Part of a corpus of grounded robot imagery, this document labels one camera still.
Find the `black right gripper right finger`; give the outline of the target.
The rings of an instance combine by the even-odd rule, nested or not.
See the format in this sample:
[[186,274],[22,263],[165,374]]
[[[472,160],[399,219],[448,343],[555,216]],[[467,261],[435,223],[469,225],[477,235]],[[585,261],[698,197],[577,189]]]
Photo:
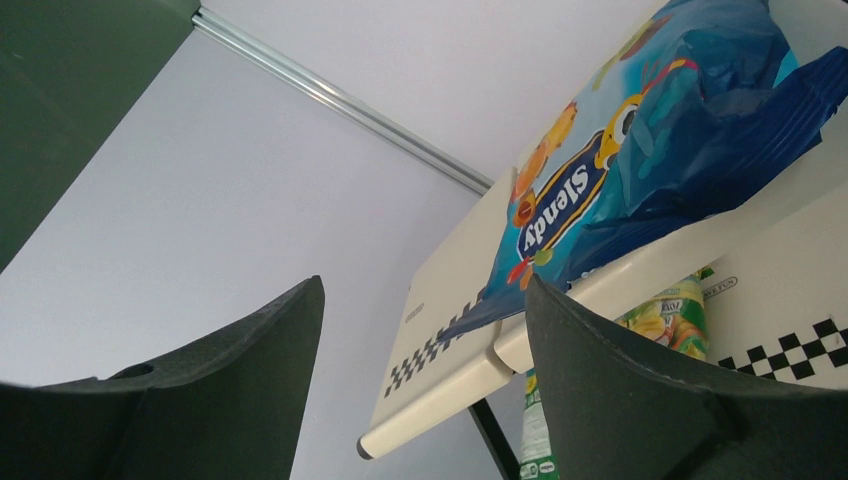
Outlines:
[[566,479],[843,479],[847,394],[688,357],[533,277],[526,325]]

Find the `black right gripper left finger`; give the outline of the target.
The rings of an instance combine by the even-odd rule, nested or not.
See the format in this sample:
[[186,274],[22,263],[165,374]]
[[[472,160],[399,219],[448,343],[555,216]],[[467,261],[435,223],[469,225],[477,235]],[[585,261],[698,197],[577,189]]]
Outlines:
[[308,278],[117,374],[1,388],[5,479],[286,479],[322,330]]

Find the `green candy bag nutrition side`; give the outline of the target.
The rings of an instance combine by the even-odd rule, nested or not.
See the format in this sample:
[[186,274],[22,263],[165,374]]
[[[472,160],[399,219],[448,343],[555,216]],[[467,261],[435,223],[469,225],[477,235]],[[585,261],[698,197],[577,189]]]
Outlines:
[[552,453],[538,379],[534,369],[526,372],[519,478],[559,480],[560,470]]

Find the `green Fox's candy bag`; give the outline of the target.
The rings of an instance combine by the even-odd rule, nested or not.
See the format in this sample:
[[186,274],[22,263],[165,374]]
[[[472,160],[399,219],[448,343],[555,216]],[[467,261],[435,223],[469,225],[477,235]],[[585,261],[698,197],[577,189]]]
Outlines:
[[711,267],[703,267],[614,322],[688,357],[706,360],[709,341],[701,281],[712,274]]

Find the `blue fruit candy bag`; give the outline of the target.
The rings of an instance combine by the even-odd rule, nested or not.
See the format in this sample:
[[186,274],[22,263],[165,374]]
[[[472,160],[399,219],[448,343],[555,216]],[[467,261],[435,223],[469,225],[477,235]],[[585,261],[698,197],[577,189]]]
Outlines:
[[800,64],[767,2],[666,3],[520,168],[481,299],[438,340],[522,312],[533,277],[568,290],[740,206],[819,144],[846,95],[846,48]]

